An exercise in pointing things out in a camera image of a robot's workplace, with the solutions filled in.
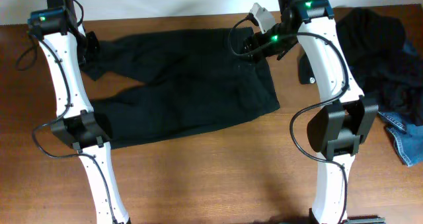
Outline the black pants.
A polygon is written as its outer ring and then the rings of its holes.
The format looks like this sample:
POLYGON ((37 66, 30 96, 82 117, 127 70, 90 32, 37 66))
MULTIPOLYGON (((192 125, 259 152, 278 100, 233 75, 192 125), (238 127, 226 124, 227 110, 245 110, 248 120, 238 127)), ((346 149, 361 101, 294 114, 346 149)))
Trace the black pants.
POLYGON ((83 72, 139 86, 91 102, 115 149, 225 129, 279 109, 270 67, 235 57, 251 28, 173 30, 102 41, 83 72))

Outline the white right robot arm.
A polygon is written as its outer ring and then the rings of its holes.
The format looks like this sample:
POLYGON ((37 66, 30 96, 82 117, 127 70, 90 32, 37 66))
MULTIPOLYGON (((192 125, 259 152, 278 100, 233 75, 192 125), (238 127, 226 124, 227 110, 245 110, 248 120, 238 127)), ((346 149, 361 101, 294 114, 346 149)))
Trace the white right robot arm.
POLYGON ((380 217, 350 219, 346 213, 348 176, 360 145, 366 140, 378 113, 376 101, 365 97, 344 57, 334 11, 328 0, 278 0, 281 21, 259 4, 247 19, 259 26, 235 56, 258 62, 284 56, 296 44, 305 51, 320 102, 297 112, 318 112, 307 124, 313 154, 299 151, 318 164, 317 189, 308 223, 384 223, 380 217))

